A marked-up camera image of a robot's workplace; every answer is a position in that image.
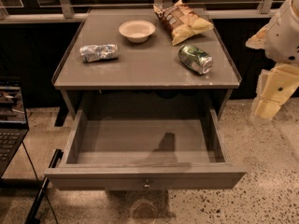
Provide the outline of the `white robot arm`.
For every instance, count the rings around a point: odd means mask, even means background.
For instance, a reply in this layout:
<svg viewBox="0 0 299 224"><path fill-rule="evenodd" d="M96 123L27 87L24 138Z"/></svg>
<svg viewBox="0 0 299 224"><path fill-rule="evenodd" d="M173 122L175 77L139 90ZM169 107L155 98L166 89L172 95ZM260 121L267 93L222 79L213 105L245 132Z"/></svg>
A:
<svg viewBox="0 0 299 224"><path fill-rule="evenodd" d="M263 49L276 63L259 75L252 104L254 118L271 120L299 87L299 0L285 0L246 46Z"/></svg>

